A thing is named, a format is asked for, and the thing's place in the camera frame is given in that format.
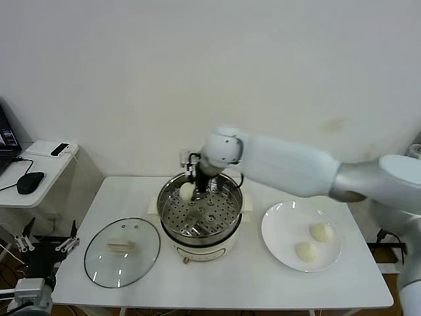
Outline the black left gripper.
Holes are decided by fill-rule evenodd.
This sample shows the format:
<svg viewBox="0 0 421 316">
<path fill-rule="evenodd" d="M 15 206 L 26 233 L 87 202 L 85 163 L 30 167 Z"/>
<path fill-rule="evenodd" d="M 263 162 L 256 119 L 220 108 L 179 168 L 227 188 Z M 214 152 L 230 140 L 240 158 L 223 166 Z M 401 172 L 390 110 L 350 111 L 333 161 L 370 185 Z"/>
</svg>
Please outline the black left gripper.
<svg viewBox="0 0 421 316">
<path fill-rule="evenodd" d="M 36 218 L 24 227 L 21 235 L 16 235 L 14 240 L 19 252 L 24 253 L 24 262 L 27 266 L 27 277 L 53 277 L 55 265 L 61 263 L 80 244 L 76 221 L 73 220 L 70 237 L 46 237 L 34 245 L 30 236 Z"/>
</svg>

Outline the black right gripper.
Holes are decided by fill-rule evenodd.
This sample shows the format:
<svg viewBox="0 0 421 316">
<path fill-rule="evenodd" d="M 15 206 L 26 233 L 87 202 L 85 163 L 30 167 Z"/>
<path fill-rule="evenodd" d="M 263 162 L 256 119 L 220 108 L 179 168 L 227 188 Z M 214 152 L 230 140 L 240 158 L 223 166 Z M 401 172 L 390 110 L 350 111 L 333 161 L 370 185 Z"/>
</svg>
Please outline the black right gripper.
<svg viewBox="0 0 421 316">
<path fill-rule="evenodd" d="M 193 200 L 199 201 L 206 198 L 206 189 L 209 181 L 217 175 L 217 168 L 197 164 L 195 177 L 195 191 Z"/>
</svg>

